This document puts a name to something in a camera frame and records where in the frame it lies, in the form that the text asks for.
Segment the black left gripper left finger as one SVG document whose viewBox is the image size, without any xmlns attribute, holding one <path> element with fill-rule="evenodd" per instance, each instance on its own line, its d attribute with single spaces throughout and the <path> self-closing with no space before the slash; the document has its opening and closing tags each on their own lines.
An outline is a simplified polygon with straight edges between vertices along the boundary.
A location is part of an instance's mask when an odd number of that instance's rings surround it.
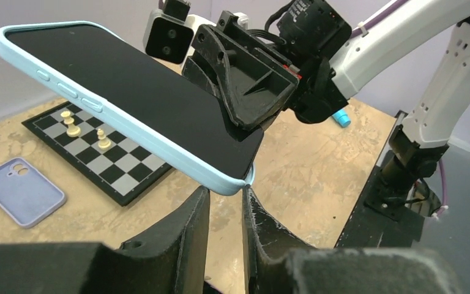
<svg viewBox="0 0 470 294">
<path fill-rule="evenodd" d="M 202 293 L 210 192 L 124 241 L 0 244 L 0 293 Z"/>
</svg>

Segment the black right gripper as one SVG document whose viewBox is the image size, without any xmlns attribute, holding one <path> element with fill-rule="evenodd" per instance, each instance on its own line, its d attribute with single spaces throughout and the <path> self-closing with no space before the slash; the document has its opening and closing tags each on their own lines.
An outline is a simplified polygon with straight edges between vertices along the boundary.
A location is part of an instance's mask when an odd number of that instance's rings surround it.
<svg viewBox="0 0 470 294">
<path fill-rule="evenodd" d="M 293 1 L 277 28 L 300 78 L 275 50 L 236 24 L 228 28 L 233 37 L 214 25 L 200 25 L 194 52 L 183 65 L 182 75 L 213 94 L 240 129 L 266 130 L 288 101 L 306 124 L 321 123 L 348 104 L 329 62 L 352 31 L 336 10 L 326 1 Z"/>
</svg>

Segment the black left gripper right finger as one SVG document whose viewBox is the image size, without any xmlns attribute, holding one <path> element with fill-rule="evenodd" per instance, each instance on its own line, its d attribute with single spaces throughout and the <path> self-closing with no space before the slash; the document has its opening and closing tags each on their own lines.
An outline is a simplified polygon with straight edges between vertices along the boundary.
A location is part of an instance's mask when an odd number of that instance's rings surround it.
<svg viewBox="0 0 470 294">
<path fill-rule="evenodd" d="M 242 190 L 247 293 L 461 293 L 435 252 L 405 248 L 318 249 L 294 235 Z"/>
</svg>

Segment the light blue phone case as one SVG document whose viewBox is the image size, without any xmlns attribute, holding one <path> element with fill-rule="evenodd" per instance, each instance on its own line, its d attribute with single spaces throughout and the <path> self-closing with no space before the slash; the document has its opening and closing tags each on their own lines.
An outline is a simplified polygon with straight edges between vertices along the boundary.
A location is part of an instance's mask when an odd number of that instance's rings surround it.
<svg viewBox="0 0 470 294">
<path fill-rule="evenodd" d="M 131 138 L 172 167 L 180 170 L 195 181 L 220 195 L 234 195 L 243 187 L 254 182 L 256 172 L 255 158 L 245 177 L 241 179 L 230 177 L 136 118 L 128 115 L 106 99 L 80 86 L 6 38 L 8 32 L 57 28 L 71 25 L 93 25 L 121 39 L 106 27 L 90 21 L 8 25 L 0 28 L 0 57 L 23 73 L 35 78 L 56 94 L 66 98 L 69 102 L 79 106 L 84 111 L 89 112 L 126 137 Z"/>
</svg>

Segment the lilac phone case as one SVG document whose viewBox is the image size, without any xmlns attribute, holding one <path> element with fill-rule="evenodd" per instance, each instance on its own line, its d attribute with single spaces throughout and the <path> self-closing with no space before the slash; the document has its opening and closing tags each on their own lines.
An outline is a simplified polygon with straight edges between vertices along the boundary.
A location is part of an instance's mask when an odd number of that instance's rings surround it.
<svg viewBox="0 0 470 294">
<path fill-rule="evenodd" d="M 20 227 L 34 227 L 66 201 L 65 193 L 24 158 L 0 165 L 0 207 Z"/>
</svg>

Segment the phone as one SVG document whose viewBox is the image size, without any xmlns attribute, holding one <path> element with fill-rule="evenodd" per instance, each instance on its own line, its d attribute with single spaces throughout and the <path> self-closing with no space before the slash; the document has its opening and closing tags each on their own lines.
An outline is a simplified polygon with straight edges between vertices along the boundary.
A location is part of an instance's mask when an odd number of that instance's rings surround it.
<svg viewBox="0 0 470 294">
<path fill-rule="evenodd" d="M 214 95 L 104 29 L 76 24 L 6 38 L 220 172 L 247 175 L 263 131 L 238 129 Z"/>
</svg>

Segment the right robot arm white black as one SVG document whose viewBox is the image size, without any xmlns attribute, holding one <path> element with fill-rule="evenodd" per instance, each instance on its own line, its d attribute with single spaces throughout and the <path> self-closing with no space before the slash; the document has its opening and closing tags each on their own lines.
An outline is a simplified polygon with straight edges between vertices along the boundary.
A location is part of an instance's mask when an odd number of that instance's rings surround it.
<svg viewBox="0 0 470 294">
<path fill-rule="evenodd" d="M 242 12 L 248 15 L 252 27 L 261 28 L 267 18 L 285 4 L 286 1 L 192 1 L 190 11 L 213 22 L 223 10 Z M 451 30 L 446 29 L 401 58 L 372 79 L 356 98 L 389 115 L 399 109 L 412 109 L 436 71 L 450 35 Z M 470 107 L 453 135 L 452 143 L 470 154 Z"/>
</svg>

